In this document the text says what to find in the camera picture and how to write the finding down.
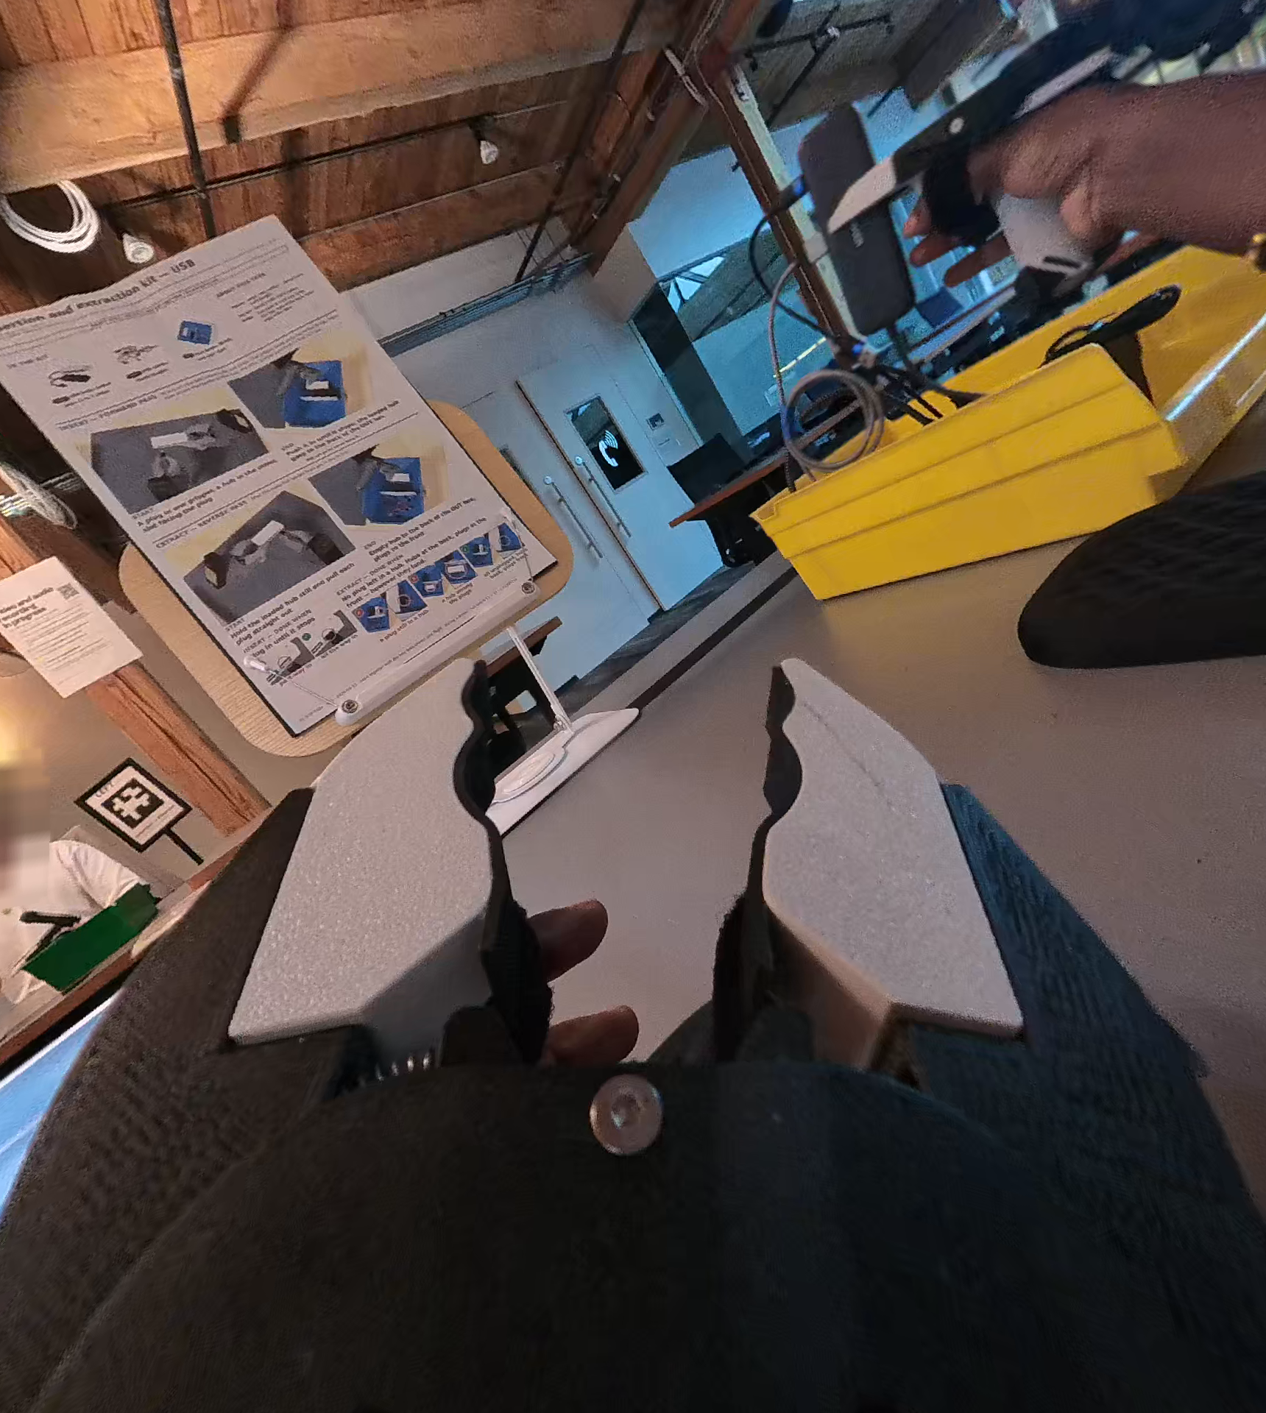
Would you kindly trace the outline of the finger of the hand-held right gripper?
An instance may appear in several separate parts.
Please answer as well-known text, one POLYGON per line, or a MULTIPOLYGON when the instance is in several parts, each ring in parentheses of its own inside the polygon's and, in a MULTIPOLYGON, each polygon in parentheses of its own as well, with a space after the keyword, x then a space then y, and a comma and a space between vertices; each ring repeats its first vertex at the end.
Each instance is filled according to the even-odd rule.
POLYGON ((928 158, 922 152, 894 154, 859 176, 842 194, 825 226, 828 237, 879 205, 890 202, 903 188, 922 182, 928 158))

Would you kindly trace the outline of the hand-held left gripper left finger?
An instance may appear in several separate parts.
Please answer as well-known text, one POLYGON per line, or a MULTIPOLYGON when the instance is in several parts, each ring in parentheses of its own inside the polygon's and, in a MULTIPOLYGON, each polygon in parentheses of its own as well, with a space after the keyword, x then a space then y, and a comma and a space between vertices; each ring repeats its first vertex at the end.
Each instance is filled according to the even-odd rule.
POLYGON ((534 933, 488 819, 490 695, 457 659, 355 734, 310 791, 228 1038, 360 1028, 435 1050, 488 1007, 534 1049, 534 933))

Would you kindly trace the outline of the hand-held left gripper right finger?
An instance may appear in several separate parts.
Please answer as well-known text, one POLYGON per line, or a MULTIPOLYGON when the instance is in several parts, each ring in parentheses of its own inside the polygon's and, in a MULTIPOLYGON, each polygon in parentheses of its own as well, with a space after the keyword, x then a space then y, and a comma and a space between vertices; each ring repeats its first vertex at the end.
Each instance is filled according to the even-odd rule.
POLYGON ((945 788, 815 669, 771 670, 765 820, 717 944, 717 1061, 786 1054, 890 1069, 911 1028, 1023 1038, 945 788))

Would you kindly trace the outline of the yellow plastic bin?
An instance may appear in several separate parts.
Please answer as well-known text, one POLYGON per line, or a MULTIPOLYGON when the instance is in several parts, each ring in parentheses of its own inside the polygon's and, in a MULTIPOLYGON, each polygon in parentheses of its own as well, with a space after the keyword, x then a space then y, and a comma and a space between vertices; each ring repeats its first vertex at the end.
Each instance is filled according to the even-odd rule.
POLYGON ((978 395, 930 426, 890 423, 853 464, 753 512, 826 601, 1084 537, 1183 490, 1266 392, 1266 273, 1185 248, 948 381, 978 395), (1070 327, 1163 285, 1142 398, 1102 348, 1044 365, 1070 327))

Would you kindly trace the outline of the person's right hand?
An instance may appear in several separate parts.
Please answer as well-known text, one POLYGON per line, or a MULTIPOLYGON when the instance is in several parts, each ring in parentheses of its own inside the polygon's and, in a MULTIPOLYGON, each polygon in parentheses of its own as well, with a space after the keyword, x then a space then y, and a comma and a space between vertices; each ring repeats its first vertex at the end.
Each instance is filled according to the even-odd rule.
POLYGON ((1089 86, 975 151, 976 196, 1047 201, 1092 248, 1135 232, 1266 271, 1266 66, 1089 86))

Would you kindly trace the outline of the person's left hand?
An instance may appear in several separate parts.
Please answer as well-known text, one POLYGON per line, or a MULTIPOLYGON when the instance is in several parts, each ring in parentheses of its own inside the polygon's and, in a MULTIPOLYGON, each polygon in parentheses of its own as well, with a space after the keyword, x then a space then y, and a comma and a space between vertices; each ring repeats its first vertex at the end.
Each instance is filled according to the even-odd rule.
MULTIPOLYGON (((607 910, 598 900, 549 910, 530 919, 548 985, 596 955, 607 936, 607 910)), ((541 1061, 554 1068, 610 1069, 635 1050, 640 1024, 618 1003, 587 1016, 554 1021, 546 1030, 541 1061)))

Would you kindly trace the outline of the black and white marker sign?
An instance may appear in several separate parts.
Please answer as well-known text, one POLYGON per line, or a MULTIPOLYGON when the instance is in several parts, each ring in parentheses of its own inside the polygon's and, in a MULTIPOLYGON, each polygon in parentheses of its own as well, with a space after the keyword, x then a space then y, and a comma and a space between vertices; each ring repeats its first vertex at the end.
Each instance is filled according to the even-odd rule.
POLYGON ((138 855, 161 839, 192 864, 203 866, 203 858, 177 834, 192 806, 133 759, 122 761, 78 795, 75 806, 138 855))

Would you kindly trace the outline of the black bin divider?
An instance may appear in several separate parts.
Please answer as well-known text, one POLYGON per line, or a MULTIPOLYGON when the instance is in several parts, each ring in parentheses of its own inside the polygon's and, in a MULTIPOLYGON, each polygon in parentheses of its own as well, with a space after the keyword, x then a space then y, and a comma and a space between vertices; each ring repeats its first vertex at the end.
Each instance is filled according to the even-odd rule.
POLYGON ((1142 334, 1172 313, 1181 295, 1180 285, 1163 285, 1116 315, 1070 327, 1052 342, 1042 363, 1047 367, 1083 348, 1102 348, 1142 398, 1153 401, 1142 368, 1142 334))

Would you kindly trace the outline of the green plastic bin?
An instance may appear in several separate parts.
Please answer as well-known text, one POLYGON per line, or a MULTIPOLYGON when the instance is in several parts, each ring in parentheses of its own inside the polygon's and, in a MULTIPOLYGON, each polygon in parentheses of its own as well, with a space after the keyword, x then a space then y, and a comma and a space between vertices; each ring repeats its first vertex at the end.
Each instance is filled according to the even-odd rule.
POLYGON ((136 883, 111 906, 75 928, 55 930, 25 961, 23 972, 66 994, 128 949, 158 917, 160 902, 147 881, 136 883))

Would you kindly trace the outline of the row of wooden office desks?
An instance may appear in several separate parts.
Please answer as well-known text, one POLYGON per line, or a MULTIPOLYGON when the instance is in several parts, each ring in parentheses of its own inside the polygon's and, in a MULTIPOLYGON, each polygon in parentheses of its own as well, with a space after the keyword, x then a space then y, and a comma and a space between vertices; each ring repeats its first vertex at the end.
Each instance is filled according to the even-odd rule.
POLYGON ((720 434, 678 460, 670 473, 692 507, 670 522, 676 529, 703 523, 725 565, 760 564, 775 553, 753 512, 789 487, 790 459, 782 448, 745 465, 720 434))

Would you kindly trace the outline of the wooden display board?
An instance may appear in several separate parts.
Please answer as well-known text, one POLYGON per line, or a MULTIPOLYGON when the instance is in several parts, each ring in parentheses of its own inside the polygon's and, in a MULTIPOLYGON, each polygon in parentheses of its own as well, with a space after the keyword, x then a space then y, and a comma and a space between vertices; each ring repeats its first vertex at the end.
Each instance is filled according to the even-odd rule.
MULTIPOLYGON (((534 539, 555 557, 554 564, 534 576, 534 587, 524 593, 521 609, 515 609, 501 620, 490 620, 477 639, 458 650, 460 658, 474 658, 487 640, 501 633, 510 633, 527 614, 555 598, 566 587, 574 567, 573 547, 545 501, 529 489, 515 467, 466 412, 438 399, 429 399, 427 404, 446 426, 448 434, 482 470, 485 479, 501 492, 534 539)), ((181 664, 186 675, 199 684, 200 692, 211 700, 221 717, 257 752, 280 758, 307 758, 338 748, 388 708, 408 697, 426 680, 424 676, 410 676, 394 695, 379 701, 371 712, 352 722, 340 722, 329 714, 310 731, 293 736, 271 714, 249 676, 238 670, 235 662, 211 640, 178 595, 136 548, 130 547, 124 551, 119 572, 120 584, 130 597, 136 615, 181 664)))

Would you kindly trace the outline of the phone icon door window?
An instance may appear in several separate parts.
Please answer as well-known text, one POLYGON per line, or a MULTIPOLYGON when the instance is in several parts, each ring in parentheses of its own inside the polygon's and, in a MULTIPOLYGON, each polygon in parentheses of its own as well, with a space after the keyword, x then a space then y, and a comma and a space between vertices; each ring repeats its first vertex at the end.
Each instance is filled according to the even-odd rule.
POLYGON ((613 492, 645 475, 645 467, 602 398, 588 398, 566 410, 566 420, 587 456, 584 464, 613 492))

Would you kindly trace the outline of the white notice paper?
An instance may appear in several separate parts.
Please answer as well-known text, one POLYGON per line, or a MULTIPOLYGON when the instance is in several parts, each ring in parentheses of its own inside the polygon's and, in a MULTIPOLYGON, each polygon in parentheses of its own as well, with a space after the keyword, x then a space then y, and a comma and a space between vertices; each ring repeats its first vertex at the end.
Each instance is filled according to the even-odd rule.
POLYGON ((144 656, 59 557, 0 581, 0 636, 59 698, 144 656))

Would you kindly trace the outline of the black quilted mat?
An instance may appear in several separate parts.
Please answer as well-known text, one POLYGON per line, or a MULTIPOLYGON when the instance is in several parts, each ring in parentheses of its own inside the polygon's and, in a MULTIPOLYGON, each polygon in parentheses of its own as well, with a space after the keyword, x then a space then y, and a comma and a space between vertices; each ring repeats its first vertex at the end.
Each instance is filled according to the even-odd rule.
POLYGON ((1266 471, 1086 537, 1027 601, 1017 640, 1066 670, 1266 658, 1266 471))

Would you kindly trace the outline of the printed instruction sheet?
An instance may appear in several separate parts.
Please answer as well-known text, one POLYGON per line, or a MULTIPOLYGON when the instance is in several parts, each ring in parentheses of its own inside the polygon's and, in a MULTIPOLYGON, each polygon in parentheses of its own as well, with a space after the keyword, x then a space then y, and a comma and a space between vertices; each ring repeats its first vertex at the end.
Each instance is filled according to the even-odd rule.
POLYGON ((485 645, 557 562, 274 218, 0 315, 0 385, 286 737, 485 645))

